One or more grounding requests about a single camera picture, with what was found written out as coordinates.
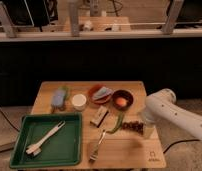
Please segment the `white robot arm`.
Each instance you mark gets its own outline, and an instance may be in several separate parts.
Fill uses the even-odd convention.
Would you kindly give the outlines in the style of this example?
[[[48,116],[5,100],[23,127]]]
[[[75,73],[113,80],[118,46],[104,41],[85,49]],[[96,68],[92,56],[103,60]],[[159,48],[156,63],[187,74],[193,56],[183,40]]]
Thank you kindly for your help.
[[[162,117],[188,131],[202,141],[202,116],[176,105],[176,94],[164,88],[145,98],[141,118],[146,124],[154,124],[155,117]]]

